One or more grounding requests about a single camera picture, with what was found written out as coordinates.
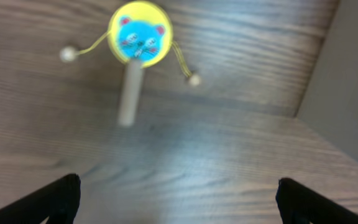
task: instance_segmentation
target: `string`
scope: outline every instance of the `string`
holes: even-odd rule
[[[187,67],[187,64],[186,64],[186,61],[185,61],[185,58],[183,57],[183,54],[180,50],[180,47],[178,45],[178,42],[176,41],[173,41],[172,42],[172,47],[173,47],[173,51],[175,52],[175,55],[177,56],[177,59],[179,61],[179,65],[180,65],[180,68],[183,72],[183,74],[189,78],[191,77],[193,74],[192,72],[189,70],[189,68]]]
[[[77,54],[78,55],[86,54],[86,53],[90,52],[91,50],[95,49],[100,44],[100,42],[102,42],[102,40],[104,40],[110,33],[111,33],[111,30],[105,32],[101,37],[99,37],[99,39],[97,41],[95,41],[95,43],[92,44],[91,47],[84,49],[84,50],[80,50],[80,51],[78,51]],[[193,75],[193,73],[187,67],[185,58],[183,57],[183,53],[181,52],[178,42],[173,41],[172,47],[173,47],[173,51],[175,52],[175,55],[177,56],[177,59],[179,61],[179,65],[180,65],[180,68],[181,68],[183,74],[187,78],[191,77]]]
[[[111,33],[111,30],[105,32],[101,37],[99,37],[99,39],[97,41],[95,41],[95,43],[92,44],[91,47],[84,49],[84,50],[80,50],[80,51],[78,51],[77,54],[78,55],[86,54],[86,53],[90,52],[91,50],[95,49],[100,44],[100,42],[102,42],[102,40],[104,40],[110,33]]]

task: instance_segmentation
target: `blue cat face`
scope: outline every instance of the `blue cat face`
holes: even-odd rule
[[[155,58],[165,33],[163,26],[152,26],[145,21],[132,21],[129,17],[120,20],[119,46],[126,57],[148,61]]]

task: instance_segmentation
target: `wooden surface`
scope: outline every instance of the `wooden surface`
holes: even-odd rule
[[[293,177],[358,213],[358,164],[293,119],[336,0],[157,1],[173,52],[147,69],[137,122],[116,126],[123,65],[103,42],[124,1],[0,0],[0,207],[69,173],[77,223],[281,223]]]

